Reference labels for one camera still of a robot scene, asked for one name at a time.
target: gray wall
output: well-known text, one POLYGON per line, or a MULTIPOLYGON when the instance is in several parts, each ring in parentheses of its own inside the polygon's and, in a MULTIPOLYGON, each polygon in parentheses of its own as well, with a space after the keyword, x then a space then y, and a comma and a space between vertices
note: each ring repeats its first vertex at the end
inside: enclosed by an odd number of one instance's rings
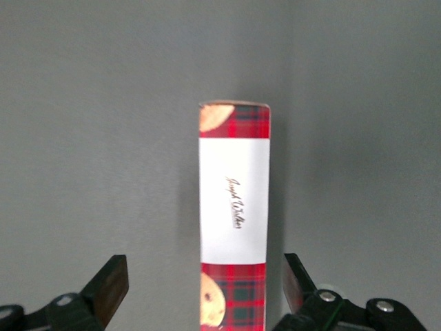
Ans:
POLYGON ((126 254, 108 330, 197 330, 198 102, 251 99, 273 110, 268 325, 297 252, 439 329, 439 1, 0 3, 0 304, 126 254))

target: cookie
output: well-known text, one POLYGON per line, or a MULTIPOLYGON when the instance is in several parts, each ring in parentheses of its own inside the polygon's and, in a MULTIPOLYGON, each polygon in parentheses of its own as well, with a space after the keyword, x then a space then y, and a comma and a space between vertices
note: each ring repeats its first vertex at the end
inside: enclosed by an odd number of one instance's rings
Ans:
POLYGON ((201 273, 201 325, 219 326, 225 316, 225 297, 216 282, 201 273))
POLYGON ((205 105, 199 116, 199 131, 207 132, 221 126, 234 111, 234 105, 205 105))

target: cookie box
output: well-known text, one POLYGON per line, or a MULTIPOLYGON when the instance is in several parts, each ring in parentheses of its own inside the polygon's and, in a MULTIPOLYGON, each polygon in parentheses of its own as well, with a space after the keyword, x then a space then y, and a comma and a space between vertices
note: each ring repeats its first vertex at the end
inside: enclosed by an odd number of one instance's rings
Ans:
POLYGON ((201 331, 263 331, 270 109, 201 104, 201 331))

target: metal screw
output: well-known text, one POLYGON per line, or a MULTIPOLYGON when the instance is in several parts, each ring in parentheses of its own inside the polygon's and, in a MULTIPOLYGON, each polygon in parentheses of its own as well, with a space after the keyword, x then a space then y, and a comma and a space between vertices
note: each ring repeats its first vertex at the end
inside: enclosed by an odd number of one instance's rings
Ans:
POLYGON ((320 298, 322 298, 322 300, 324 300, 326 302, 332 302, 336 299, 336 296, 328 291, 321 292, 319 295, 320 295, 320 298))
POLYGON ((4 318, 8 317, 11 314, 12 314, 12 309, 11 308, 8 308, 8 309, 5 309, 5 310, 0 310, 0 319, 4 319, 4 318))
POLYGON ((63 306, 63 305, 68 305, 68 304, 71 303, 71 302, 72 302, 72 298, 71 298, 71 297, 69 297, 68 295, 63 295, 63 296, 61 297, 61 299, 59 299, 59 300, 56 302, 56 304, 57 304, 57 306, 61 307, 61 306, 63 306))
POLYGON ((395 310, 395 308, 392 306, 392 304, 387 301, 377 302, 377 308, 379 310, 382 310, 383 312, 393 312, 395 310))

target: red plaid pattern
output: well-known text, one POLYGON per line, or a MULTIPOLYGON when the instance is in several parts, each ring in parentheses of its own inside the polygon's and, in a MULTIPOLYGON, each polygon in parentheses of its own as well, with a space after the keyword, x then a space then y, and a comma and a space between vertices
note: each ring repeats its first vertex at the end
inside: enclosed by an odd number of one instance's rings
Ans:
POLYGON ((200 138, 269 138, 269 108, 235 105, 229 118, 218 128, 199 132, 200 138))
POLYGON ((201 331, 264 331, 266 264, 202 263, 201 267, 219 285, 226 304, 221 325, 201 325, 201 331))

